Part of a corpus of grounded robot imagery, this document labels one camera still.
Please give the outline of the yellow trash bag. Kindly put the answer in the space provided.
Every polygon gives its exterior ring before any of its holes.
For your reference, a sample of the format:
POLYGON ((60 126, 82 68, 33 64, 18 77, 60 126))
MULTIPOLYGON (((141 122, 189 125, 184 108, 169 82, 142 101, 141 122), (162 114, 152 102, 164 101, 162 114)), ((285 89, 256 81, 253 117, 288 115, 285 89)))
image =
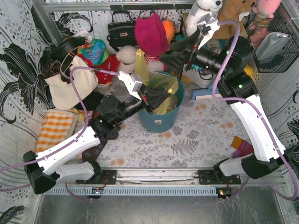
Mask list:
POLYGON ((170 94, 158 108, 153 110, 154 114, 163 115, 177 108, 179 104, 178 96, 176 95, 178 91, 178 79, 173 75, 167 75, 161 71, 148 69, 145 53, 141 49, 136 52, 135 74, 137 74, 143 84, 151 90, 164 91, 170 94))

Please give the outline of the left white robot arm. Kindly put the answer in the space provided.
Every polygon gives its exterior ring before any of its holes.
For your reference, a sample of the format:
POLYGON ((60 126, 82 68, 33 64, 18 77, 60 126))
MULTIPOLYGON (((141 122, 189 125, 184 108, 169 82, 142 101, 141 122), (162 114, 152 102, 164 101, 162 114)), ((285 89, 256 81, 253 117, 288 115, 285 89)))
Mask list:
POLYGON ((152 113, 172 93, 172 90, 154 90, 142 85, 136 97, 131 96, 123 102, 113 95, 104 96, 97 106, 98 116, 78 133, 45 151, 26 152, 23 155, 24 170, 34 193, 45 193, 60 182, 99 181, 103 172, 95 160, 83 157, 80 164, 66 162, 92 147, 104 147, 108 140, 118 137, 124 120, 143 109, 152 113))

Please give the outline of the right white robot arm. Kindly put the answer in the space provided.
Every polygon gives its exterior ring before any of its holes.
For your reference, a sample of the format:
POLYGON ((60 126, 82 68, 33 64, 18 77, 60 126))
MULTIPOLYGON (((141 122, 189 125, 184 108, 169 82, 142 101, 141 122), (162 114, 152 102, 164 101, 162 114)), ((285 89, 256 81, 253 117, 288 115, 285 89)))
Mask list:
POLYGON ((204 48, 203 42, 204 37, 195 32, 171 44, 170 53, 163 54, 160 59, 176 73, 197 65, 215 75, 213 98, 231 106, 250 138, 254 152, 218 162, 213 167, 214 179, 222 182, 225 178, 240 174, 252 179, 264 178, 281 165, 285 165, 294 177, 289 163, 295 153, 292 149, 286 149, 275 135, 263 111, 258 90, 243 70, 253 56, 249 41, 235 34, 220 54, 204 48))

